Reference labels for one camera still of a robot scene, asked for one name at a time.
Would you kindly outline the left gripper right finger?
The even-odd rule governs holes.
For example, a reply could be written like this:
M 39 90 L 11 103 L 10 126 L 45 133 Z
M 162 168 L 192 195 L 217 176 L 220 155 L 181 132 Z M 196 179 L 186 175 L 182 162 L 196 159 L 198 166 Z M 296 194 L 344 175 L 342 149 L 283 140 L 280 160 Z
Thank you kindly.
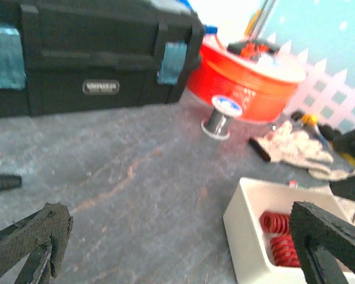
M 295 201 L 289 228 L 306 283 L 347 283 L 355 274 L 355 226 L 310 202 Z

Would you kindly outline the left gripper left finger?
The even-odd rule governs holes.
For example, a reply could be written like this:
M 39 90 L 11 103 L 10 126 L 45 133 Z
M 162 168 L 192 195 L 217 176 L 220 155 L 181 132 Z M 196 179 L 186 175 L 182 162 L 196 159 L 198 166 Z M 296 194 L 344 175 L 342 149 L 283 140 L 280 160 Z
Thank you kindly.
M 49 283 L 60 272 L 73 228 L 67 206 L 46 203 L 0 231 L 0 278 L 28 257 L 15 283 Z

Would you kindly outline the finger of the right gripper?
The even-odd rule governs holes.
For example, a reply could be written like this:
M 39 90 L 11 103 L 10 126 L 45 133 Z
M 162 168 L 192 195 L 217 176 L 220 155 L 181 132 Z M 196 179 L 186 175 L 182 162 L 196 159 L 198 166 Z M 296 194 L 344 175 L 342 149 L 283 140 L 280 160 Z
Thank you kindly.
M 355 167 L 355 129 L 342 134 L 330 143 L 335 152 Z M 335 196 L 355 202 L 355 176 L 330 182 L 330 189 Z

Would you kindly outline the large red spring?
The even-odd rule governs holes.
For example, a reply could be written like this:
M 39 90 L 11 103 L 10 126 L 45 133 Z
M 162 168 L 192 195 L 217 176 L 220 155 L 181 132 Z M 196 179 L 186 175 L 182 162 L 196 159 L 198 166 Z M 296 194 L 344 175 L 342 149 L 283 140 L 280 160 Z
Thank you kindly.
M 288 235 L 290 234 L 290 217 L 289 214 L 265 211 L 260 216 L 259 221 L 265 233 Z

